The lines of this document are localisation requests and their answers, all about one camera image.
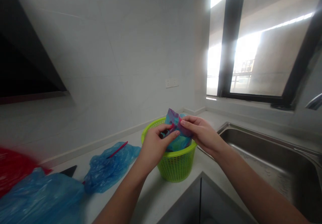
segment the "stainless steel sink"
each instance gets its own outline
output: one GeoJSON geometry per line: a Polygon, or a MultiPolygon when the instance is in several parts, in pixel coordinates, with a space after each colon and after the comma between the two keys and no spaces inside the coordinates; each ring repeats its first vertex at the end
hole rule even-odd
{"type": "Polygon", "coordinates": [[[310,222],[322,223],[322,155],[231,124],[218,134],[310,222]]]}

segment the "red plastic bag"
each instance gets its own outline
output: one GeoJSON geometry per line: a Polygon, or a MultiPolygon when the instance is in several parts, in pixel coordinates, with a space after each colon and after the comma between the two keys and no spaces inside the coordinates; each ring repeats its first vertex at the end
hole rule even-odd
{"type": "MultiPolygon", "coordinates": [[[[40,167],[28,157],[9,149],[0,148],[0,198],[27,175],[34,168],[40,167]]],[[[44,169],[45,174],[52,170],[44,169]]]]}

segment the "red handle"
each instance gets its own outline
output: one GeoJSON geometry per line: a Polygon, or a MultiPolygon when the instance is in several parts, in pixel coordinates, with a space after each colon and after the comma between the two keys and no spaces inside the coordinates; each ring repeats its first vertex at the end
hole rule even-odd
{"type": "Polygon", "coordinates": [[[127,145],[127,143],[128,143],[128,141],[126,141],[125,143],[123,143],[123,145],[122,146],[120,146],[119,148],[118,148],[118,150],[116,150],[110,157],[108,157],[108,159],[109,158],[112,158],[117,152],[119,152],[122,148],[124,148],[124,146],[125,145],[127,145]]]}

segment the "glass pane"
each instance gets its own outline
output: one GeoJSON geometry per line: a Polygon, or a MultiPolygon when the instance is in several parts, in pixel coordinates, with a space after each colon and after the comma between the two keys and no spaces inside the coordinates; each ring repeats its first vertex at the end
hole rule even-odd
{"type": "Polygon", "coordinates": [[[319,0],[244,0],[231,93],[281,96],[319,0]]]}
{"type": "Polygon", "coordinates": [[[217,95],[226,0],[211,0],[207,95],[217,95]]]}

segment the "white countertop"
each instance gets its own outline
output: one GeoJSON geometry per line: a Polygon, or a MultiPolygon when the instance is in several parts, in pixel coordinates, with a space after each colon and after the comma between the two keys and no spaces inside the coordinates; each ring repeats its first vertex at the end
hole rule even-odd
{"type": "MultiPolygon", "coordinates": [[[[287,141],[293,144],[310,148],[317,152],[322,152],[320,146],[316,144],[299,140],[285,134],[261,128],[257,125],[236,120],[224,115],[215,114],[209,111],[204,111],[198,115],[206,119],[214,129],[218,130],[225,122],[231,122],[236,125],[243,126],[245,128],[287,141]]],[[[61,172],[69,167],[77,165],[77,169],[73,178],[83,182],[85,175],[90,169],[89,162],[94,155],[100,155],[105,149],[110,148],[115,143],[120,141],[128,141],[133,146],[141,145],[141,134],[143,130],[130,134],[124,138],[121,138],[115,142],[107,144],[103,147],[95,149],[77,158],[64,162],[53,168],[54,173],[61,172]]],[[[214,183],[216,183],[233,201],[235,201],[246,213],[250,214],[238,194],[230,184],[229,180],[210,157],[205,155],[198,148],[195,152],[193,168],[187,179],[180,183],[170,183],[165,181],[157,168],[155,168],[147,177],[142,192],[140,194],[134,215],[133,221],[135,223],[157,223],[164,214],[172,207],[172,205],[179,199],[179,197],[187,190],[187,188],[193,183],[193,181],[204,172],[214,183]]],[[[113,193],[121,183],[123,178],[116,183],[113,187],[107,190],[105,193],[96,193],[92,196],[85,198],[83,205],[85,209],[85,223],[92,223],[102,208],[106,205],[108,200],[112,197],[113,193]]]]}

